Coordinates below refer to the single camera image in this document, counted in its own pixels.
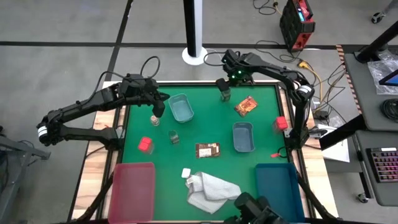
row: blue plastic bin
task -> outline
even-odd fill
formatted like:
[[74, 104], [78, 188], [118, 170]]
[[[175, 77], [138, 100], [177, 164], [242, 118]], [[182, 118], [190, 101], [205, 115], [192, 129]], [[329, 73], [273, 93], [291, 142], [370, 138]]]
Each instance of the blue plastic bin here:
[[265, 196], [276, 213], [288, 222], [304, 222], [296, 168], [293, 164], [258, 164], [258, 196]]
[[174, 119], [179, 123], [185, 123], [193, 118], [193, 111], [185, 94], [171, 96], [169, 105]]
[[249, 122], [237, 122], [233, 126], [234, 148], [238, 152], [254, 151], [253, 125]]

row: gray floor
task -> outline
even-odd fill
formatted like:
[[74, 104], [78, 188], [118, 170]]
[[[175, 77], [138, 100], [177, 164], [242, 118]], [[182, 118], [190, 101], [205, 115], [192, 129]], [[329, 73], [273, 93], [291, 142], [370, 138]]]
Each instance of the gray floor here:
[[[395, 10], [380, 24], [369, 21], [389, 0], [308, 1], [317, 22], [309, 44], [368, 44], [397, 20]], [[279, 2], [282, 9], [285, 0]], [[0, 0], [0, 41], [114, 42], [125, 6], [125, 0]], [[206, 43], [253, 44], [260, 39], [282, 43], [279, 16], [258, 14], [250, 0], [204, 0], [203, 7], [203, 41]], [[185, 42], [181, 1], [135, 0], [123, 42]], [[398, 38], [390, 44], [398, 44]], [[0, 52], [1, 125], [10, 138], [27, 139], [43, 147], [38, 142], [35, 125], [49, 110], [87, 98], [99, 74], [107, 68], [112, 48], [0, 47]], [[115, 72], [139, 72], [147, 57], [158, 55], [162, 66], [157, 80], [214, 80], [225, 76], [220, 67], [187, 66], [181, 52], [182, 49], [122, 48]], [[284, 50], [270, 52], [285, 53]], [[286, 65], [269, 55], [258, 54], [269, 62]], [[335, 50], [304, 50], [300, 57], [308, 60], [322, 79], [340, 64]], [[211, 55], [209, 61], [218, 63], [218, 56]], [[150, 65], [147, 74], [152, 72]], [[296, 62], [287, 66], [297, 69]], [[309, 80], [314, 79], [307, 71], [303, 73]], [[255, 78], [267, 79], [260, 74], [255, 74]], [[348, 87], [345, 77], [339, 84]], [[331, 104], [346, 119], [358, 114], [349, 89]], [[92, 123], [93, 114], [70, 126], [85, 128]], [[52, 152], [51, 158], [30, 166], [12, 214], [14, 222], [65, 221], [86, 145], [86, 142], [70, 141], [45, 148]], [[330, 174], [330, 181], [342, 218], [397, 223], [398, 208], [380, 207], [375, 200], [368, 204], [355, 201], [354, 195], [363, 191], [358, 175]]]

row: red block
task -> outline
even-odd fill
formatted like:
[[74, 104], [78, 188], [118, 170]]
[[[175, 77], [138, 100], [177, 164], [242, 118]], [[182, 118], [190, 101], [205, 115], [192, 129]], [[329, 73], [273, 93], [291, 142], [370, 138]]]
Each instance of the red block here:
[[275, 122], [274, 122], [274, 129], [276, 132], [281, 132], [285, 129], [287, 129], [287, 122], [284, 116], [279, 116], [276, 118]]
[[142, 137], [141, 141], [139, 142], [138, 149], [147, 154], [152, 153], [152, 139], [148, 137]]

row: white towel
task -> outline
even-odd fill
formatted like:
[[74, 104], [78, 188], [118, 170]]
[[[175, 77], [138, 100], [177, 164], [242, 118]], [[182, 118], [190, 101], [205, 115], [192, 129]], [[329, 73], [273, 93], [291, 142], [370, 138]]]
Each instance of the white towel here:
[[227, 200], [235, 200], [241, 194], [238, 185], [204, 172], [191, 175], [185, 185], [189, 189], [188, 203], [210, 214], [220, 209]]

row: green mat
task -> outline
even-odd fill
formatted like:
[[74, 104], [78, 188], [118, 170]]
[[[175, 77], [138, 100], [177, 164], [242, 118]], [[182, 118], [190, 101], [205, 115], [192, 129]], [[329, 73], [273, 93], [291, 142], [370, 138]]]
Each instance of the green mat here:
[[[206, 172], [237, 184], [242, 192], [257, 197], [254, 167], [258, 163], [287, 162], [286, 159], [270, 157], [284, 146], [282, 135], [275, 134], [272, 129], [275, 118], [279, 116], [275, 87], [233, 88], [231, 100], [227, 103], [220, 101], [220, 92], [215, 86], [162, 86], [160, 90], [170, 96], [186, 94], [195, 115], [191, 121], [180, 124], [174, 120], [166, 101], [160, 125], [155, 127], [150, 122], [152, 107], [131, 107], [123, 162], [155, 164], [154, 220], [224, 220], [238, 215], [232, 200], [212, 215], [188, 204], [188, 189], [181, 172], [183, 168], [190, 168], [191, 174]], [[253, 96], [259, 105], [242, 118], [234, 107], [248, 95]], [[232, 127], [240, 121], [253, 124], [254, 152], [238, 153], [234, 149]], [[179, 144], [170, 143], [170, 130], [177, 131]], [[154, 142], [151, 155], [137, 149], [143, 136], [152, 138]], [[195, 144], [211, 142], [220, 143], [220, 157], [197, 159]]]

